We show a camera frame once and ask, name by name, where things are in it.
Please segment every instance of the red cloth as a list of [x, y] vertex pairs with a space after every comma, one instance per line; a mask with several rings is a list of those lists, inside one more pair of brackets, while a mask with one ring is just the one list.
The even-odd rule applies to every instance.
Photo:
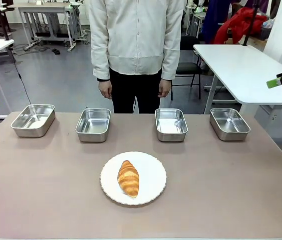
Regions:
[[[226, 21], [216, 33], [214, 44], [224, 44], [229, 38], [227, 30], [232, 30], [233, 44], [241, 40], [243, 35], [247, 34], [253, 17], [253, 9], [248, 7], [241, 8], [231, 19]], [[251, 34], [261, 32], [263, 22], [267, 20], [266, 16], [256, 15]]]

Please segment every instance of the metal container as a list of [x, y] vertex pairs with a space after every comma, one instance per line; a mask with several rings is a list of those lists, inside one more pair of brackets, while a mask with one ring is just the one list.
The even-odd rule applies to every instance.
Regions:
[[157, 138], [162, 142], [182, 142], [188, 131], [179, 109], [159, 108], [155, 111]]
[[28, 105], [11, 123], [19, 137], [40, 138], [44, 136], [55, 119], [55, 107], [49, 104]]
[[244, 141], [251, 131], [239, 112], [232, 108], [211, 109], [210, 122], [223, 141]]
[[85, 109], [76, 126], [81, 142], [101, 143], [106, 141], [111, 111], [104, 108]]

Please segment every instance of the metal container rim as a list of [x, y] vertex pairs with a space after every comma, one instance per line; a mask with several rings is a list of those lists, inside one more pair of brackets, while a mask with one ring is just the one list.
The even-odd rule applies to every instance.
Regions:
[[29, 104], [28, 106], [26, 106], [21, 112], [20, 112], [20, 114], [13, 120], [13, 122], [10, 124], [10, 127], [12, 128], [12, 129], [22, 129], [22, 130], [33, 130], [33, 129], [40, 129], [40, 128], [42, 128], [43, 126], [40, 126], [40, 127], [38, 127], [38, 128], [33, 128], [33, 127], [31, 127], [31, 128], [24, 128], [24, 127], [14, 127], [14, 126], [12, 126], [13, 124], [14, 124], [14, 122], [21, 116], [21, 114], [28, 108], [28, 107], [30, 107], [30, 106], [52, 106], [52, 111], [51, 111], [51, 113], [49, 114], [49, 116], [48, 116], [48, 118], [51, 116], [51, 114], [54, 112], [54, 110], [55, 110], [55, 106], [54, 105], [52, 105], [52, 104]]
[[[186, 126], [186, 131], [185, 132], [178, 132], [178, 133], [164, 133], [164, 132], [161, 132], [159, 131], [158, 129], [158, 126], [157, 126], [157, 117], [156, 117], [156, 114], [157, 112], [159, 112], [160, 110], [177, 110], [177, 111], [180, 111], [181, 112], [181, 115], [183, 116], [183, 119], [184, 119], [184, 123], [185, 123], [185, 126]], [[187, 123], [186, 123], [186, 120], [185, 120], [185, 116], [182, 112], [182, 110], [178, 109], [178, 108], [158, 108], [155, 110], [155, 125], [156, 125], [156, 130], [161, 133], [161, 134], [168, 134], [168, 135], [183, 135], [183, 134], [187, 134], [187, 132], [189, 131], [189, 128], [187, 127]]]
[[[214, 117], [213, 112], [212, 112], [212, 110], [220, 110], [220, 109], [226, 109], [226, 110], [233, 110], [233, 111], [235, 111], [235, 112], [237, 113], [237, 115], [243, 120], [243, 122], [245, 123], [245, 125], [249, 128], [249, 130], [248, 130], [248, 131], [240, 131], [240, 132], [232, 132], [232, 131], [224, 131], [223, 129], [221, 129], [219, 123], [217, 122], [217, 120], [216, 120], [216, 118]], [[215, 120], [215, 122], [216, 122], [218, 128], [219, 128], [222, 132], [224, 132], [224, 133], [227, 133], [227, 134], [249, 134], [250, 131], [251, 131], [251, 127], [247, 124], [247, 122], [246, 122], [245, 119], [240, 115], [240, 113], [239, 113], [237, 110], [235, 110], [234, 108], [212, 108], [212, 109], [210, 110], [210, 112], [211, 112], [211, 116], [212, 116], [213, 119]]]
[[111, 110], [110, 110], [110, 109], [107, 109], [107, 108], [86, 108], [86, 109], [84, 109], [83, 112], [81, 113], [81, 116], [80, 116], [80, 118], [79, 118], [79, 121], [77, 122], [77, 125], [76, 125], [76, 127], [75, 127], [75, 131], [76, 131], [77, 134], [83, 134], [83, 135], [100, 135], [100, 134], [106, 133], [106, 132], [109, 130], [110, 122], [109, 122], [109, 124], [106, 126], [106, 130], [105, 130], [104, 132], [100, 132], [100, 133], [87, 133], [87, 132], [80, 132], [80, 131], [77, 130], [77, 128], [78, 128], [78, 126], [79, 126], [79, 123], [80, 123], [80, 120], [82, 119], [83, 114], [84, 114], [86, 111], [92, 110], [92, 109], [94, 109], [94, 110], [106, 110], [106, 111], [109, 111], [109, 121], [110, 121], [110, 118], [111, 118]]

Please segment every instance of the bread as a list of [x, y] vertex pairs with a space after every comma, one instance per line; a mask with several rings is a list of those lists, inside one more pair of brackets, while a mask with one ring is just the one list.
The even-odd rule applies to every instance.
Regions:
[[132, 163], [124, 161], [117, 175], [120, 187], [128, 196], [136, 198], [139, 193], [139, 173]]

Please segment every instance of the plate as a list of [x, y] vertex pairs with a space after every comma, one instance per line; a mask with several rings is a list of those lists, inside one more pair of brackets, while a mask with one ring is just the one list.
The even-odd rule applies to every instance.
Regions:
[[[117, 175], [125, 160], [129, 160], [139, 173], [140, 189], [136, 198], [126, 195], [121, 189]], [[155, 157], [138, 151], [121, 153], [110, 159], [103, 167], [101, 187], [114, 201], [125, 205], [142, 205], [157, 198], [166, 185], [166, 172]]]

